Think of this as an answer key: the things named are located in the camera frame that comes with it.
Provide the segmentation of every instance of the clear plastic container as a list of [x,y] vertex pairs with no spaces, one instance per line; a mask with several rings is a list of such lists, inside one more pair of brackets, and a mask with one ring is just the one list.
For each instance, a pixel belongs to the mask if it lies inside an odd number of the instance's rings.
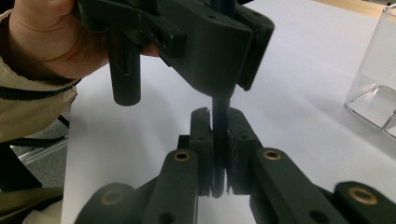
[[396,138],[396,4],[384,8],[345,105]]

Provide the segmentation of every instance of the screw hole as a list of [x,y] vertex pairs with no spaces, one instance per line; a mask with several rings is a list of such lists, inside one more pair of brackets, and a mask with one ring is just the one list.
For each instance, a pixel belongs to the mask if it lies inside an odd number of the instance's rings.
[[378,199],[375,197],[375,195],[367,189],[350,188],[348,189],[348,194],[350,197],[352,197],[354,200],[360,203],[364,203],[368,205],[373,205],[378,203]]
[[265,151],[264,157],[271,161],[277,161],[281,158],[280,154],[275,151]]
[[188,152],[178,152],[174,156],[175,161],[189,161],[190,158],[191,155]]
[[114,205],[120,203],[125,194],[121,189],[111,189],[102,196],[102,204]]

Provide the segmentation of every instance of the human hand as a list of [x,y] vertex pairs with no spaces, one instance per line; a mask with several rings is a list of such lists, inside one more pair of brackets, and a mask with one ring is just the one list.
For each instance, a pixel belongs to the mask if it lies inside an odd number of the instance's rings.
[[[108,62],[106,35],[82,27],[75,0],[16,0],[9,21],[14,57],[30,79],[85,77]],[[157,56],[155,47],[142,54]]]

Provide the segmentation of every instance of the white surface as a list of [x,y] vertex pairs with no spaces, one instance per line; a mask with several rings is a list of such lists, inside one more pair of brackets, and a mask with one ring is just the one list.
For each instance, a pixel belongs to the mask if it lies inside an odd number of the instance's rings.
[[[333,190],[340,181],[368,184],[396,202],[396,141],[355,118],[343,103],[376,20],[309,0],[256,0],[276,31],[242,110],[266,147],[277,147],[311,181]],[[102,186],[140,187],[158,175],[165,155],[188,134],[191,111],[210,106],[159,59],[142,58],[142,101],[112,100],[105,67],[79,84],[72,108],[63,224]],[[200,224],[255,223],[248,197],[199,199]]]

